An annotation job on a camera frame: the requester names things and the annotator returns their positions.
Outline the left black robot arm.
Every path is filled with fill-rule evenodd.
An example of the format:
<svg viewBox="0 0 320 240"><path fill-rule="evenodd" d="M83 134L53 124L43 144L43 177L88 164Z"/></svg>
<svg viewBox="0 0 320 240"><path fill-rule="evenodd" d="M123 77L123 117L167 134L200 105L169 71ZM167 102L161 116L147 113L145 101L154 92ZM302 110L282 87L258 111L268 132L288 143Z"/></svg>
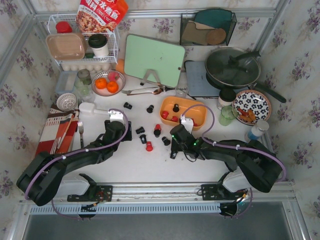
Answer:
<svg viewBox="0 0 320 240"><path fill-rule="evenodd" d="M89 145L65 154L38 153L16 182L26 200L41 207L58 193L63 177L80 168L97 165L111 158L131 129L131 122L106 120L105 133Z"/></svg>

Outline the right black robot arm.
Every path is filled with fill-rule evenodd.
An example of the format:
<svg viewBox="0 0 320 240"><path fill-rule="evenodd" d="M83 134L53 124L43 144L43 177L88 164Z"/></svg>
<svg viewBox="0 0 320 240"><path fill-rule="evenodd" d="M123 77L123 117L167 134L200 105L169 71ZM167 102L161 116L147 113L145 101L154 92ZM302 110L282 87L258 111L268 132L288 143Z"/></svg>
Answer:
<svg viewBox="0 0 320 240"><path fill-rule="evenodd" d="M204 136L195 138L182 124L172 128L170 134L188 160L224 162L229 172L222 178L222 185L229 192L254 188L268 193L285 178L284 164L258 140L216 142Z"/></svg>

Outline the orange plastic storage basket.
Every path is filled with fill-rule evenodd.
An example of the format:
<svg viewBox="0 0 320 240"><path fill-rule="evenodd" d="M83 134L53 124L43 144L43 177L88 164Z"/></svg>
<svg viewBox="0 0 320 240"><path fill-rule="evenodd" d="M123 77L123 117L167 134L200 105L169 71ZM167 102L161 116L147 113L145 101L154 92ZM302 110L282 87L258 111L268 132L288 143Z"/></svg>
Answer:
<svg viewBox="0 0 320 240"><path fill-rule="evenodd" d="M179 105L179 112L173 112L174 104ZM167 119L162 118L162 111L169 112ZM186 118L192 118L193 123L198 124L198 126L193 127L193 131L198 131L206 123L207 108L204 107L202 102L192 99L180 98L176 96L168 96L164 98L159 110L160 120L163 124L175 127L178 125L179 119L182 115L184 115ZM178 122L171 121L173 116L178 117Z"/></svg>

